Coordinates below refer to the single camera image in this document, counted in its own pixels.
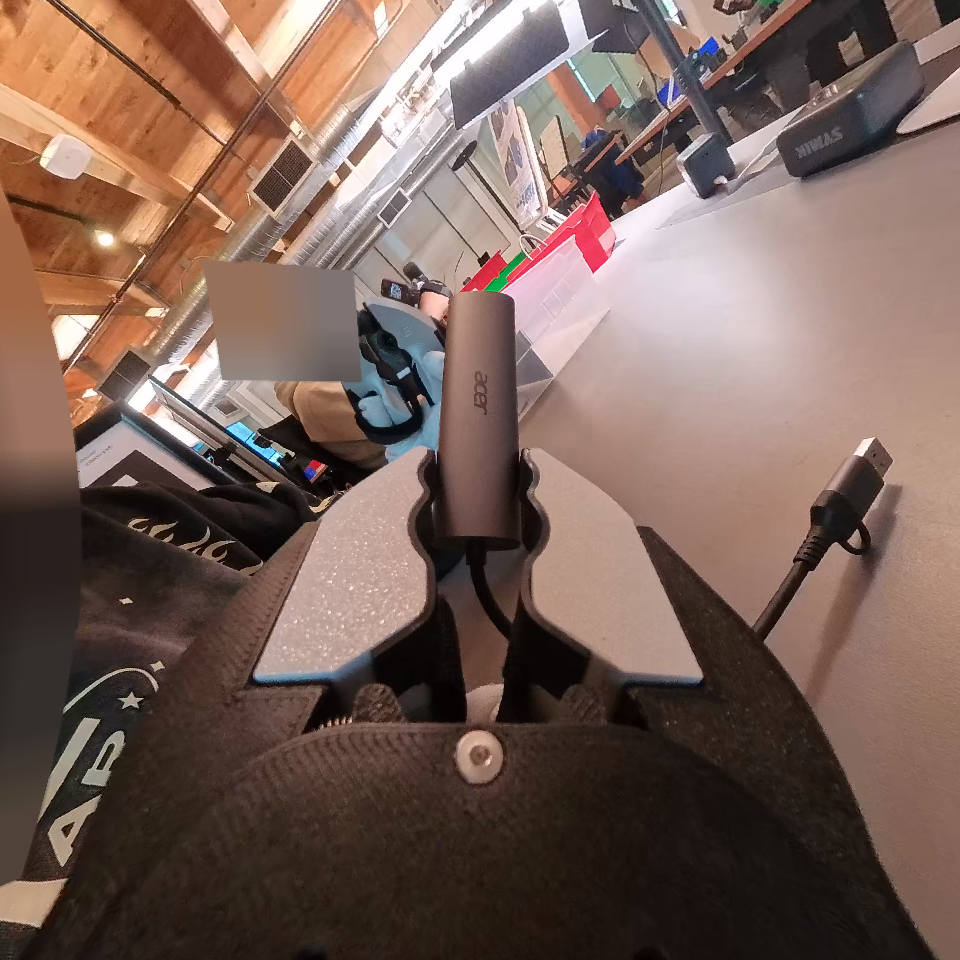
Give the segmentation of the dark gray rectangular case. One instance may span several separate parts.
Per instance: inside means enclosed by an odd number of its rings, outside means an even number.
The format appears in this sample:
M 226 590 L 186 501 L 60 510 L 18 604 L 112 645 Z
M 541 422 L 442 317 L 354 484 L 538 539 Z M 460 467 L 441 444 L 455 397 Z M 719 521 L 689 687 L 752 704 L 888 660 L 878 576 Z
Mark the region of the dark gray rectangular case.
M 897 42 L 824 87 L 776 138 L 790 177 L 806 179 L 862 156 L 921 102 L 925 79 L 915 47 Z

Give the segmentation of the dark computer monitor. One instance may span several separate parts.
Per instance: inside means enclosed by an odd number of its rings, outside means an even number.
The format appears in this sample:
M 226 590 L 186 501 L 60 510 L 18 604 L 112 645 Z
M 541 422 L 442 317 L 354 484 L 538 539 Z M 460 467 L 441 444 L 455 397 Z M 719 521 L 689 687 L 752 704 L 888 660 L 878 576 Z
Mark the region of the dark computer monitor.
M 223 473 L 242 482 L 284 482 L 304 488 L 302 479 L 278 468 L 162 381 L 151 375 L 147 383 L 168 420 L 195 437 L 202 446 L 203 457 Z

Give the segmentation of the black hanging panel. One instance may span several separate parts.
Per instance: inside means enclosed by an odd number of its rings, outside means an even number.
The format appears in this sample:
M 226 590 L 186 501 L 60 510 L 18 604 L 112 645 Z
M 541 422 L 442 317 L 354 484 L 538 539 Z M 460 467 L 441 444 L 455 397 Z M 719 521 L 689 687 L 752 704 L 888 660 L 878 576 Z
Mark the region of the black hanging panel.
M 570 47 L 556 2 L 511 2 L 447 68 L 454 128 L 464 131 L 512 99 Z

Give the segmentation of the black metal pole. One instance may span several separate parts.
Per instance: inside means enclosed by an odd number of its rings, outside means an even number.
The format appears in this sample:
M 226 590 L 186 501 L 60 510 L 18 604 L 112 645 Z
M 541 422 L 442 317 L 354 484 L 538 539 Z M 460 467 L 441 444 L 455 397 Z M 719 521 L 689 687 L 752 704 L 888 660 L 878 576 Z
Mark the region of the black metal pole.
M 688 55 L 670 29 L 670 23 L 663 16 L 654 1 L 636 1 L 638 11 L 644 18 L 652 38 L 655 39 L 661 53 L 670 66 L 671 77 L 678 81 L 683 96 L 696 114 L 700 126 L 710 135 L 719 138 L 724 146 L 734 143 L 713 103 L 702 88 L 691 66 Z

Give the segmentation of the gray slim usb hub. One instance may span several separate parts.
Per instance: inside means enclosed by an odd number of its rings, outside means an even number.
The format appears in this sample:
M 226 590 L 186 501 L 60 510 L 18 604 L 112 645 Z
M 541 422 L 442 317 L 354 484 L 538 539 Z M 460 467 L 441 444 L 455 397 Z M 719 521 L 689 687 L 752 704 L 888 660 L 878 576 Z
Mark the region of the gray slim usb hub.
M 438 546 L 462 549 L 474 593 L 506 640 L 513 631 L 486 573 L 488 554 L 521 543 L 521 451 L 516 305 L 508 294 L 465 292 L 449 303 L 438 435 Z M 833 546 L 862 556 L 872 547 L 866 517 L 893 457 L 865 438 L 810 508 L 808 533 L 752 629 L 768 639 L 810 573 Z

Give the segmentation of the black white tag sign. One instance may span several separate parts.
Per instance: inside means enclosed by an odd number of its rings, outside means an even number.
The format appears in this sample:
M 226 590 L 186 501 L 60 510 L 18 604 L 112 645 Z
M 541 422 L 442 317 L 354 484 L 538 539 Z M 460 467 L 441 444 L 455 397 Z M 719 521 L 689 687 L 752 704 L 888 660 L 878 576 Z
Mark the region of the black white tag sign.
M 133 488 L 153 484 L 178 492 L 234 481 L 192 447 L 125 403 L 113 403 L 74 430 L 78 485 Z

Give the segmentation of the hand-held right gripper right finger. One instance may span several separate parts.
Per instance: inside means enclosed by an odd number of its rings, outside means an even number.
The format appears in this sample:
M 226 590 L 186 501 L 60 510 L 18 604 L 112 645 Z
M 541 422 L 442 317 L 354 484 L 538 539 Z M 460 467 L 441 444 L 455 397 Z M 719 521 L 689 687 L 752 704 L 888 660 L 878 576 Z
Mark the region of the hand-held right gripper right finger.
M 557 668 L 539 683 L 700 686 L 704 672 L 633 518 L 543 449 L 525 450 L 523 465 L 522 607 L 546 633 L 536 665 Z

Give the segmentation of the clear plastic bin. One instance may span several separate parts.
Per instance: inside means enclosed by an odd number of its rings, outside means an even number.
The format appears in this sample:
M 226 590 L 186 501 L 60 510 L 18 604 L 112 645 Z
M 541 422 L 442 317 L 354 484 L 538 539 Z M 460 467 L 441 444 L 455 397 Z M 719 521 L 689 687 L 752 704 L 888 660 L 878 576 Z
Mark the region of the clear plastic bin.
M 610 307 L 574 237 L 510 283 L 506 294 L 515 307 L 518 416 L 522 419 Z

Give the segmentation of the instruction poster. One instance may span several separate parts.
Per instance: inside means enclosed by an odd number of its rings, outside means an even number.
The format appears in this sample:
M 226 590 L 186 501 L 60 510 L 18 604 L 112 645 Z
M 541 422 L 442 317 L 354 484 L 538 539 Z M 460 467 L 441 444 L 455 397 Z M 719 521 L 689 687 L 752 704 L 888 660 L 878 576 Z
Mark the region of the instruction poster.
M 487 122 L 518 226 L 529 231 L 545 217 L 549 200 L 526 116 L 516 101 L 510 100 L 501 102 Z

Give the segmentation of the person's left hand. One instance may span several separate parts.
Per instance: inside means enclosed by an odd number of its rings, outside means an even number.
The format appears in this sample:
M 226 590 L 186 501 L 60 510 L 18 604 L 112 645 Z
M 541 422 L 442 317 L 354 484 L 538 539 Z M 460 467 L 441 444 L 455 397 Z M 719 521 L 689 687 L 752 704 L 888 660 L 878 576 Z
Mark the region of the person's left hand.
M 444 352 L 410 353 L 424 385 L 432 397 L 434 406 L 422 399 L 424 424 L 410 438 L 372 438 L 386 450 L 388 462 L 394 462 L 416 448 L 425 448 L 433 452 L 439 449 L 443 378 L 446 355 Z M 389 426 L 391 419 L 401 424 L 411 416 L 405 407 L 400 391 L 383 383 L 373 364 L 364 358 L 361 363 L 362 378 L 348 389 L 348 397 L 353 403 L 353 393 L 361 400 L 361 409 L 366 418 L 375 426 Z

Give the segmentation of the red plastic bin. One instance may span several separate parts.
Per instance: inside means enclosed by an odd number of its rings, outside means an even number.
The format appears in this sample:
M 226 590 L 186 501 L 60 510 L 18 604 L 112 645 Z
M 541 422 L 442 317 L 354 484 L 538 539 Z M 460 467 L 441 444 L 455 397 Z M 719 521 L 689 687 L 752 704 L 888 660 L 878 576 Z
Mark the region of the red plastic bin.
M 511 277 L 509 285 L 500 292 L 504 292 L 542 264 L 559 265 L 559 250 L 572 242 L 575 242 L 585 265 L 593 274 L 612 257 L 618 238 L 598 195 L 593 195 L 587 203 L 577 206 L 544 241 L 535 242 L 534 252 L 526 253 L 530 262 L 518 270 Z M 462 292 L 495 292 L 491 285 L 508 263 L 499 251 L 473 279 L 464 284 Z

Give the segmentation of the white round ceiling device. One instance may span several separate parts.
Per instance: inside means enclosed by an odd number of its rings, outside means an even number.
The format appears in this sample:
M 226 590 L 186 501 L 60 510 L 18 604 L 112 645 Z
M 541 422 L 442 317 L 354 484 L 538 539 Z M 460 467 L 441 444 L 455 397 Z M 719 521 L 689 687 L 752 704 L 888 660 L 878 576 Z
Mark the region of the white round ceiling device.
M 39 156 L 39 166 L 52 176 L 75 182 L 87 174 L 94 150 L 83 140 L 66 133 L 52 137 Z

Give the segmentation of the white mouse pad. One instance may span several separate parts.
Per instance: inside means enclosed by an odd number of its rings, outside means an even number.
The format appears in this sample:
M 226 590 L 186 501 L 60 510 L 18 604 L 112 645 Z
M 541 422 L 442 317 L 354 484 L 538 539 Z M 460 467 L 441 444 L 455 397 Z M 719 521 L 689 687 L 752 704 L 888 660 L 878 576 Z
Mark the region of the white mouse pad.
M 936 30 L 914 47 L 925 90 L 919 104 L 897 126 L 899 137 L 958 119 L 959 114 L 959 21 Z

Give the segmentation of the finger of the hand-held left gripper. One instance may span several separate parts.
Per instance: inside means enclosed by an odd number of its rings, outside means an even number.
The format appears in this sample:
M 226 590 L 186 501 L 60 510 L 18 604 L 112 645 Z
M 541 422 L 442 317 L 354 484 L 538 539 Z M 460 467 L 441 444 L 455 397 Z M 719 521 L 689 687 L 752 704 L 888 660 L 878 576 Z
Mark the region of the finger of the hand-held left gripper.
M 391 299 L 366 301 L 366 310 L 409 354 L 427 354 L 446 350 L 435 320 L 417 308 Z

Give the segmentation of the black handheld device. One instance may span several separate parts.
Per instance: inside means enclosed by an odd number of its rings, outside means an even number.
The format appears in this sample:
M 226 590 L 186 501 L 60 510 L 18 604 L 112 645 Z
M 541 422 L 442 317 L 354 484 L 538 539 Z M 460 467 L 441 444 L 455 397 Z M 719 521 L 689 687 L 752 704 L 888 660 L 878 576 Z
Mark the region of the black handheld device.
M 450 289 L 444 282 L 429 278 L 427 274 L 412 261 L 405 264 L 402 273 L 406 278 L 405 281 L 397 281 L 390 278 L 382 280 L 379 292 L 380 297 L 402 303 L 406 306 L 418 308 L 419 294 L 425 283 L 437 282 Z

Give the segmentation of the white ceiling vent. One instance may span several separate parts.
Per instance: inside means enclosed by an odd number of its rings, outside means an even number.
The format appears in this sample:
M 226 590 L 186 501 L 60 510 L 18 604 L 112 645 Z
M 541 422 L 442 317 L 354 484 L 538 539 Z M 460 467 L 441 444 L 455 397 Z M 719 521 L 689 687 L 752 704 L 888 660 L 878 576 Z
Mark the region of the white ceiling vent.
M 281 148 L 253 181 L 248 196 L 253 205 L 278 218 L 294 193 L 317 166 L 310 143 L 290 134 Z

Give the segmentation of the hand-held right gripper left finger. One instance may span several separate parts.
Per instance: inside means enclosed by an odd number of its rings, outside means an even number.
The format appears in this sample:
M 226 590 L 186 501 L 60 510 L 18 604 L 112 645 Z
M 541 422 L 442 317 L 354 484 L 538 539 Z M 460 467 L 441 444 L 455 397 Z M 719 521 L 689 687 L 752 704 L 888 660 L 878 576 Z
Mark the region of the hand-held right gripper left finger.
M 345 493 L 318 523 L 251 678 L 260 686 L 362 687 L 423 627 L 437 578 L 418 522 L 434 452 L 416 447 Z

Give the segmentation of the small gray device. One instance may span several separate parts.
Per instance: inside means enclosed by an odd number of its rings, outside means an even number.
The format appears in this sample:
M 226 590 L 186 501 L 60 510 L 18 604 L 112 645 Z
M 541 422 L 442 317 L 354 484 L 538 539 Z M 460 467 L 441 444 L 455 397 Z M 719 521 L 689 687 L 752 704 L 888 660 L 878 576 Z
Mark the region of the small gray device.
M 692 141 L 678 155 L 677 169 L 701 200 L 711 198 L 720 186 L 729 185 L 738 177 L 727 141 L 716 133 L 705 133 Z

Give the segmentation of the silver ventilation duct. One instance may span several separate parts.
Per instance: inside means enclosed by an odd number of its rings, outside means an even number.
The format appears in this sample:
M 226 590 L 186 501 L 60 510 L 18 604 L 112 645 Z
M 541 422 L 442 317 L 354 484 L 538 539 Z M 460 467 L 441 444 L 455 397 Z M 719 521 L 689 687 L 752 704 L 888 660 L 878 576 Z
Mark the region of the silver ventilation duct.
M 321 129 L 318 160 L 292 187 L 277 211 L 251 194 L 246 215 L 226 234 L 222 248 L 203 260 L 265 262 L 282 242 L 284 265 L 327 264 L 354 239 L 352 218 L 367 222 L 396 189 L 410 197 L 417 187 L 403 184 L 426 162 L 452 146 L 459 152 L 462 132 L 454 125 L 450 80 L 438 82 L 423 71 L 403 88 L 403 96 L 382 111 L 383 88 L 363 116 L 342 110 Z

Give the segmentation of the wooden work table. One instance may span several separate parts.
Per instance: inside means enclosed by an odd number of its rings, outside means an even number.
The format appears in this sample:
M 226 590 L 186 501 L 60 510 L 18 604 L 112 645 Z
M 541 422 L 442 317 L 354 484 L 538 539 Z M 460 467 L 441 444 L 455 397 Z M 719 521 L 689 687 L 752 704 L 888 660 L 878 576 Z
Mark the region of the wooden work table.
M 722 80 L 732 76 L 735 71 L 746 62 L 751 54 L 759 50 L 763 43 L 768 42 L 778 31 L 785 29 L 786 25 L 798 17 L 810 4 L 812 4 L 812 1 L 795 1 L 779 5 L 777 11 L 771 18 L 748 34 L 745 45 L 730 56 L 716 71 L 712 72 L 709 77 L 697 79 L 698 85 L 704 91 L 709 91 Z M 618 166 L 626 164 L 629 158 L 638 153 L 644 157 L 642 162 L 647 162 L 649 157 L 652 156 L 651 150 L 647 149 L 648 145 L 653 144 L 657 135 L 668 131 L 671 124 L 690 110 L 694 110 L 694 105 L 690 102 L 687 94 L 684 93 L 678 98 L 677 102 L 674 102 L 669 109 L 663 111 L 652 124 L 648 125 L 641 135 L 634 138 L 634 140 L 624 147 L 622 155 L 618 157 L 616 164 Z

